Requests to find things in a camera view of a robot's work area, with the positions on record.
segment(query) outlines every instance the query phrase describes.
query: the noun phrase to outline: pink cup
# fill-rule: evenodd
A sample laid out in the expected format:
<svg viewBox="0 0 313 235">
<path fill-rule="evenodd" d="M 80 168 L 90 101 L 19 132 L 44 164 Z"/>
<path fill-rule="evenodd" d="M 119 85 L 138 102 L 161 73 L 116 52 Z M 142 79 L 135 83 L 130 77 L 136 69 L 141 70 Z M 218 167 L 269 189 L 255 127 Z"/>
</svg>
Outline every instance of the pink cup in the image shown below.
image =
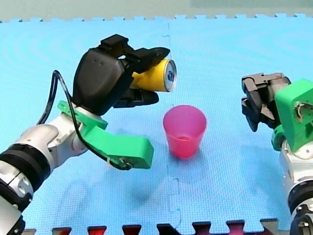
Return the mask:
<svg viewBox="0 0 313 235">
<path fill-rule="evenodd" d="M 163 127 L 170 152 L 186 159 L 192 157 L 199 148 L 206 130 L 206 117 L 193 106 L 179 105 L 165 114 Z"/>
</svg>

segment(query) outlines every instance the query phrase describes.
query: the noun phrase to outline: green mount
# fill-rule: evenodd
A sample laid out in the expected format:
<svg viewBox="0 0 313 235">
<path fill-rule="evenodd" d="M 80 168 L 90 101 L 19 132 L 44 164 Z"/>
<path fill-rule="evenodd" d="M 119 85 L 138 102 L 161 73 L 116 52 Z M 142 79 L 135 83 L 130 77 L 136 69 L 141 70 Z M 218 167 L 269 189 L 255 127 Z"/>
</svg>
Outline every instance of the green mount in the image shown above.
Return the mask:
<svg viewBox="0 0 313 235">
<path fill-rule="evenodd" d="M 306 79 L 291 83 L 277 92 L 275 102 L 281 125 L 272 135 L 272 145 L 280 151 L 286 140 L 292 152 L 313 141 L 313 82 Z"/>
<path fill-rule="evenodd" d="M 58 108 L 62 113 L 71 116 L 67 102 L 60 101 Z M 124 162 L 130 163 L 133 168 L 149 169 L 151 167 L 154 149 L 147 138 L 112 135 L 105 131 L 107 122 L 93 119 L 77 110 L 74 111 L 76 119 L 84 124 L 81 136 L 97 152 L 121 167 L 125 166 Z"/>
</svg>

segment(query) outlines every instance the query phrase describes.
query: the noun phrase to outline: wire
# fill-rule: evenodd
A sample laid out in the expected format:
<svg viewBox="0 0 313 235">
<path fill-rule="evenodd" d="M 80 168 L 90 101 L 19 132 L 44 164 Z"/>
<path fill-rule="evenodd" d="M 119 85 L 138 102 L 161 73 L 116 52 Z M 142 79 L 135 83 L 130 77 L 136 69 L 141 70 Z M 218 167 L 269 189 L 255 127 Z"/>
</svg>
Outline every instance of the wire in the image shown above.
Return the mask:
<svg viewBox="0 0 313 235">
<path fill-rule="evenodd" d="M 51 113 L 51 109 L 53 106 L 55 95 L 57 93 L 57 89 L 58 89 L 58 80 L 53 79 L 53 77 L 52 77 L 48 102 L 47 102 L 47 105 L 45 107 L 45 111 L 44 111 L 43 115 L 41 116 L 41 118 L 37 122 L 37 125 L 44 124 L 47 121 L 47 119 Z"/>
<path fill-rule="evenodd" d="M 45 108 L 45 111 L 42 115 L 42 117 L 40 118 L 40 120 L 38 121 L 38 124 L 43 124 L 45 123 L 45 121 L 47 120 L 49 114 L 51 113 L 51 109 L 53 106 L 53 102 L 55 99 L 55 95 L 56 95 L 56 91 L 57 91 L 57 84 L 58 81 L 61 83 L 61 86 L 63 88 L 63 91 L 67 97 L 67 102 L 69 105 L 69 110 L 70 110 L 70 114 L 71 117 L 73 119 L 73 124 L 74 124 L 74 128 L 76 131 L 76 134 L 79 138 L 79 140 L 86 146 L 87 149 L 89 149 L 93 154 L 95 154 L 96 156 L 102 158 L 103 160 L 105 160 L 106 162 L 109 161 L 109 164 L 112 165 L 113 167 L 119 169 L 119 170 L 130 170 L 132 168 L 132 165 L 130 163 L 124 162 L 124 164 L 126 165 L 125 167 L 121 167 L 113 162 L 111 162 L 110 159 L 108 159 L 106 156 L 103 156 L 102 154 L 98 153 L 95 149 L 93 149 L 92 146 L 90 146 L 85 140 L 84 138 L 81 136 L 80 131 L 79 131 L 79 127 L 77 124 L 77 120 L 76 120 L 76 116 L 75 116 L 75 112 L 74 112 L 74 108 L 72 105 L 72 97 L 68 92 L 67 86 L 64 82 L 64 79 L 62 78 L 62 75 L 60 74 L 59 71 L 55 70 L 53 71 L 52 74 L 52 81 L 51 81 L 51 87 L 50 87 L 50 94 L 49 94 L 49 98 L 48 98 L 48 102 Z"/>
</svg>

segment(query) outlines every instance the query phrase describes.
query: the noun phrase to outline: blue floor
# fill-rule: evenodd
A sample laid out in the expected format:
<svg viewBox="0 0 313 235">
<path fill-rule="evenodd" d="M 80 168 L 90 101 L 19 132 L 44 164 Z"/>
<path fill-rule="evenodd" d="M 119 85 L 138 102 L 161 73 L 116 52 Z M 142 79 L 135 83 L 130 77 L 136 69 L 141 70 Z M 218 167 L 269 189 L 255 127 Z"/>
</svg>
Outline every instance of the blue floor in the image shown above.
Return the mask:
<svg viewBox="0 0 313 235">
<path fill-rule="evenodd" d="M 81 235 L 89 226 L 107 226 L 105 234 L 116 235 L 123 225 L 140 224 L 146 235 L 169 223 L 188 235 L 193 222 L 210 221 L 211 233 L 227 233 L 227 221 L 244 220 L 246 232 L 260 232 L 261 219 L 277 218 L 288 230 L 279 154 L 271 131 L 261 125 L 253 133 L 241 114 L 241 77 L 283 72 L 291 81 L 312 79 L 312 23 L 303 15 L 1 23 L 1 150 L 41 116 L 52 71 L 71 90 L 81 56 L 112 34 L 128 37 L 134 48 L 168 47 L 179 74 L 175 91 L 160 93 L 158 104 L 103 116 L 111 133 L 151 140 L 152 168 L 121 172 L 91 153 L 72 158 L 35 194 L 23 214 L 27 228 L 50 235 L 52 228 L 72 227 L 71 235 Z M 57 99 L 65 100 L 61 87 Z M 180 104 L 208 119 L 201 150 L 188 161 L 169 156 L 162 129 L 164 114 Z M 55 106 L 49 120 L 57 115 Z"/>
</svg>

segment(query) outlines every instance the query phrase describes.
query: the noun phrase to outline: yellow can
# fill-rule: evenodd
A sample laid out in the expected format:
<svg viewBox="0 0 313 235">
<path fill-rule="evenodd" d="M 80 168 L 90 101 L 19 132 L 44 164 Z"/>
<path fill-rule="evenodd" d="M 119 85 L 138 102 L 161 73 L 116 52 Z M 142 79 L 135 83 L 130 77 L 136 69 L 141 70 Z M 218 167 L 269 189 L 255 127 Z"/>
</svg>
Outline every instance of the yellow can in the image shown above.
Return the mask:
<svg viewBox="0 0 313 235">
<path fill-rule="evenodd" d="M 173 60 L 163 59 L 146 72 L 133 73 L 132 88 L 155 92 L 171 92 L 176 85 L 177 70 Z"/>
</svg>

